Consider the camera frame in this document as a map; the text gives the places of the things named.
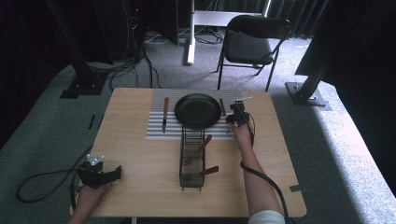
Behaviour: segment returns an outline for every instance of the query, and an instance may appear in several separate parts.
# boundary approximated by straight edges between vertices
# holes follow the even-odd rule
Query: stand base
[[[61,99],[77,99],[79,95],[100,95],[105,86],[107,76],[106,73],[95,74],[95,79],[91,85],[80,86],[78,85],[78,76],[75,77],[72,84],[70,84],[67,91],[63,91]]]
[[[295,105],[312,105],[312,106],[318,106],[321,110],[332,111],[329,102],[323,100],[318,90],[315,90],[314,94],[312,94],[312,96],[309,99],[302,100],[297,96],[297,92],[303,86],[303,83],[286,82],[285,85]]]

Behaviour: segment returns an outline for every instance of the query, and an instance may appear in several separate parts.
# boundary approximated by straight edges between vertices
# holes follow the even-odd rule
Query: gray carpet
[[[214,90],[214,74],[220,45],[197,42],[195,63],[185,65],[184,39],[175,46],[155,38],[145,44],[154,72],[154,88]],[[396,200],[379,173],[336,89],[320,83],[318,90],[332,110],[294,105],[285,82],[304,82],[295,70],[310,40],[292,38],[280,51],[270,86],[276,113],[300,184],[305,185],[305,217],[295,223],[396,223]],[[95,67],[106,64],[90,63]],[[145,60],[129,73],[119,72],[114,88],[148,88],[149,66]],[[252,70],[224,69],[222,90],[263,91],[269,68],[254,77]],[[110,78],[101,95],[59,99],[74,77],[67,66],[49,84],[31,113],[0,151],[0,223],[65,223],[69,216],[70,177],[49,197],[38,203],[16,199],[24,178],[44,172],[69,169],[94,142],[100,119],[111,96]],[[90,128],[92,115],[96,119]],[[28,199],[39,198],[59,183],[65,174],[30,181],[21,190]],[[119,223],[121,217],[93,217],[89,223]]]

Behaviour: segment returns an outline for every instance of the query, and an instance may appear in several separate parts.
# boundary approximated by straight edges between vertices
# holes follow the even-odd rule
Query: striped placemat
[[[191,93],[202,93],[213,97],[219,102],[221,98],[224,103],[226,115],[231,115],[230,109],[232,99],[241,98],[241,91],[194,91],[194,90],[154,90],[152,95],[151,109],[148,119],[147,139],[177,140],[181,137],[181,124],[175,117],[175,105],[183,96]],[[166,132],[163,133],[163,103],[165,97],[169,98],[168,114],[166,120]],[[205,129],[205,134],[212,134],[212,139],[232,140],[233,133],[228,132],[225,122],[226,116],[221,115],[218,123]]]

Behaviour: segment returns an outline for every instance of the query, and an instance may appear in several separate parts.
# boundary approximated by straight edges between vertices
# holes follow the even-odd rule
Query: black plate
[[[221,108],[211,96],[192,93],[177,101],[175,116],[187,128],[205,129],[219,121]]]

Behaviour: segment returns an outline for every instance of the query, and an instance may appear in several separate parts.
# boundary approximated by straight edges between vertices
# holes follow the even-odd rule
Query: white sleeve
[[[285,218],[280,213],[272,210],[260,211],[248,220],[248,224],[284,224]]]

